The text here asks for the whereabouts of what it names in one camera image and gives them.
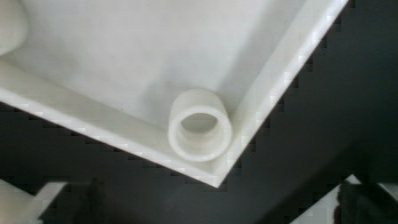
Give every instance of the black surface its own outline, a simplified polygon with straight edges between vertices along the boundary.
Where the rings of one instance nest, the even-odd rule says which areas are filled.
[[[396,12],[396,0],[349,3],[218,190],[7,106],[0,178],[35,192],[95,177],[111,224],[286,223],[396,152]]]

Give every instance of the tray rim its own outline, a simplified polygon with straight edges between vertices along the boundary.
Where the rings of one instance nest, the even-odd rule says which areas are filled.
[[[213,187],[218,187],[346,2],[348,0],[307,0],[303,2],[303,6],[294,15],[294,20],[284,31],[273,54],[264,62],[262,70],[246,90],[234,115],[230,116],[232,123],[238,122],[238,131],[234,133],[229,149],[211,163],[191,164],[191,162],[182,161],[182,159],[172,158],[170,149],[161,148],[168,145],[161,130],[152,125],[145,124],[134,117],[124,115],[113,108],[94,102],[94,100],[51,83],[44,78],[28,75],[19,68],[12,67],[12,65],[1,61],[0,101],[39,116],[44,120],[69,128],[81,135],[94,138],[127,153],[134,154],[182,173]],[[309,26],[307,28],[310,32],[307,33],[300,32],[300,27],[303,25]],[[289,46],[291,42],[298,43],[298,46],[293,45],[293,48]],[[291,53],[289,61],[284,64],[275,63],[273,61],[282,57],[286,52]],[[282,75],[277,76],[273,80],[275,84],[271,85],[271,88],[261,90],[261,83],[271,81],[266,76],[271,71],[277,71]],[[35,92],[26,91],[31,83],[35,87],[42,88],[35,90]],[[95,113],[94,117],[88,117],[92,109],[88,110],[85,108],[85,114],[69,111],[67,108],[56,104],[56,99],[44,96],[44,92],[47,95],[60,94],[65,99],[76,99],[76,101],[81,101],[78,102],[79,105],[88,104],[85,107],[92,106],[94,109],[99,108],[101,112]],[[97,119],[106,116],[108,112],[115,113],[111,119],[115,119],[117,124],[120,124],[120,127],[117,128],[108,126],[110,124],[106,121],[103,121],[103,125],[97,123]],[[131,126],[127,127],[127,125],[138,125],[138,129],[149,131],[149,135],[136,133],[136,135],[142,135],[142,141],[126,137],[126,130],[133,131]],[[158,137],[158,142],[154,144],[147,142],[152,136]]]

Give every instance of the white surface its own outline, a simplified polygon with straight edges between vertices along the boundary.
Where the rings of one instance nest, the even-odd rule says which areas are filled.
[[[39,224],[39,216],[65,183],[47,183],[37,196],[0,180],[0,224]]]
[[[172,103],[170,148],[186,160],[209,161],[227,149],[230,136],[232,128],[220,98],[207,90],[191,89]]]
[[[26,14],[17,0],[0,0],[0,55],[21,45],[28,32]]]
[[[23,0],[30,34],[0,63],[0,100],[218,186],[344,3]],[[191,88],[218,95],[232,125],[225,153],[200,163],[166,140]]]

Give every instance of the white ceramic tray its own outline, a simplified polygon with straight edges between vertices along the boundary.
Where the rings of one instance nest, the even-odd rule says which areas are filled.
[[[0,0],[0,15],[14,3]],[[28,35],[3,50],[14,51],[0,62],[0,100],[216,187],[346,0],[21,3]],[[7,18],[21,16],[12,10]],[[23,24],[1,27],[15,31],[0,32],[0,46],[14,46]],[[182,107],[218,97],[230,123],[230,139],[225,132],[207,136],[227,147],[200,161],[175,153],[166,138],[172,102],[195,88],[214,96],[186,98]]]

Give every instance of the circular opening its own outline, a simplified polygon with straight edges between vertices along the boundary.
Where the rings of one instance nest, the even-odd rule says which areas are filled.
[[[184,159],[202,162],[222,153],[230,138],[229,121],[218,118],[218,114],[193,113],[175,125],[174,146]]]
[[[191,114],[181,121],[184,130],[191,133],[206,133],[216,125],[216,118],[204,113]]]

